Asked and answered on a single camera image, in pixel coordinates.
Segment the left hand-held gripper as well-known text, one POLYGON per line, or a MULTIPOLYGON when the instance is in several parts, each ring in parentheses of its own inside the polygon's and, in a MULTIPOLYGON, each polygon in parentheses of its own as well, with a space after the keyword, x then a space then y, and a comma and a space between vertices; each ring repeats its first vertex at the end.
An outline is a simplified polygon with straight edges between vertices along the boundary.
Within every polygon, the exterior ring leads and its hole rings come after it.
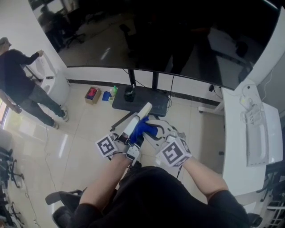
POLYGON ((136 142, 132 143, 130 136, 126 133, 121 133, 120 135, 112 133, 107 134, 95 144, 102 157, 110 157, 117 153, 122 153, 132 161, 131 165, 134 166, 140 155, 140 147, 143 142, 143 135, 138 136, 136 142))

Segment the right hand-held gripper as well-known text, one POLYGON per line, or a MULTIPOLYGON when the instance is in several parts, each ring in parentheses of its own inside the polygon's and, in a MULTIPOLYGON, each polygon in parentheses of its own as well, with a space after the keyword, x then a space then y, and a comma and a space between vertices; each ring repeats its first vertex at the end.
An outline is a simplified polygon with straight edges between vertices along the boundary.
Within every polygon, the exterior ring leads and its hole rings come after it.
POLYGON ((147 132, 143 133, 144 138, 155 149, 155 155, 161 162, 169 167, 179 167, 192 157, 184 133, 178 132, 175 127, 164 120, 152 119, 148 120, 147 124, 155 126, 158 133, 162 133, 160 137, 147 132))

